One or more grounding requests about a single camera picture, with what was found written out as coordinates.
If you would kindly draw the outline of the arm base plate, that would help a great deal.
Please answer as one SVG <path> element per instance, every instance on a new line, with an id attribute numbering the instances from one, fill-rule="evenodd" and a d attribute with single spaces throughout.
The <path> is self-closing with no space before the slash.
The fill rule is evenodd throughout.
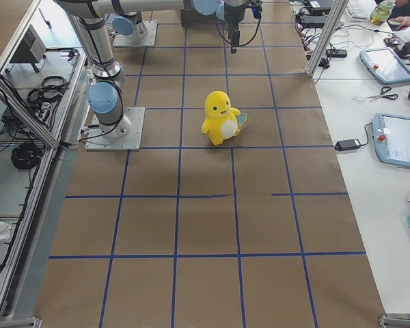
<path id="1" fill-rule="evenodd" d="M 154 46 L 155 44 L 156 21 L 141 21 L 135 24 L 129 20 L 120 20 L 120 16 L 117 16 L 112 22 L 112 27 L 115 31 L 114 47 L 131 48 Z"/>
<path id="2" fill-rule="evenodd" d="M 144 107 L 125 107 L 124 117 L 112 130 L 113 127 L 100 124 L 94 114 L 92 124 L 98 127 L 90 129 L 85 140 L 85 149 L 88 151 L 139 150 L 144 117 Z"/>

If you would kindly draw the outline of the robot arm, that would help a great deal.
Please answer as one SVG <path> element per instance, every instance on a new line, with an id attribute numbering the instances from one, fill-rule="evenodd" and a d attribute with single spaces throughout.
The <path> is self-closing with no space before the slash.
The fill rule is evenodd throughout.
<path id="1" fill-rule="evenodd" d="M 75 17 L 81 29 L 79 41 L 92 58 L 93 73 L 99 80 L 124 80 L 121 66 L 115 60 L 105 27 L 107 14 L 129 14 L 133 12 L 161 10 L 191 10 L 201 15 L 216 14 L 224 18 L 223 1 L 57 1 L 67 14 Z"/>
<path id="2" fill-rule="evenodd" d="M 187 1 L 185 7 L 192 7 L 202 16 L 215 16 L 224 21 L 228 35 L 221 38 L 230 45 L 232 53 L 242 47 L 239 25 L 245 18 L 245 11 L 251 9 L 258 19 L 261 18 L 261 9 L 256 9 L 253 1 Z M 111 18 L 110 26 L 115 47 L 153 46 L 155 43 L 157 22 L 144 21 L 141 10 L 122 10 Z"/>

